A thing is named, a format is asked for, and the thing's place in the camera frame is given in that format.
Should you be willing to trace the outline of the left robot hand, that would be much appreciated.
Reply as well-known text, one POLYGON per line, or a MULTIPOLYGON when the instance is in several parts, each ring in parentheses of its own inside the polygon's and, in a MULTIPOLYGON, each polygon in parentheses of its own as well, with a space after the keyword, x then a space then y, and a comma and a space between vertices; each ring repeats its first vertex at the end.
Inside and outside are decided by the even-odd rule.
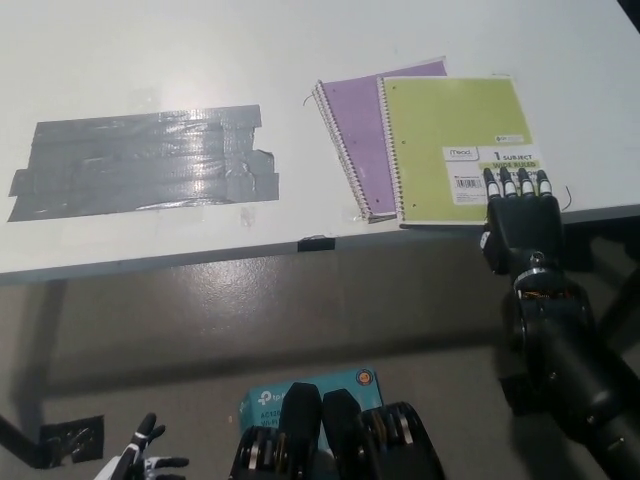
POLYGON ((112 457, 94 477, 95 480, 169 480, 185 479, 183 474, 172 473, 190 460, 177 456, 147 456, 151 443, 161 437, 165 425, 156 425, 155 413, 148 413, 134 431, 129 443, 118 456, 112 457))

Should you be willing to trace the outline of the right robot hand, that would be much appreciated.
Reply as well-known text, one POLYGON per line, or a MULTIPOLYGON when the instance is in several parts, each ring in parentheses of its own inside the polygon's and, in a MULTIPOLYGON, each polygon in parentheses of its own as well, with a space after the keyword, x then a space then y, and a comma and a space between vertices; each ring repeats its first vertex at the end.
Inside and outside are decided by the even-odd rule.
POLYGON ((564 249, 561 212, 546 172, 531 177, 502 167, 483 170, 487 213, 480 248, 490 270, 515 279, 536 268, 557 269, 564 249))

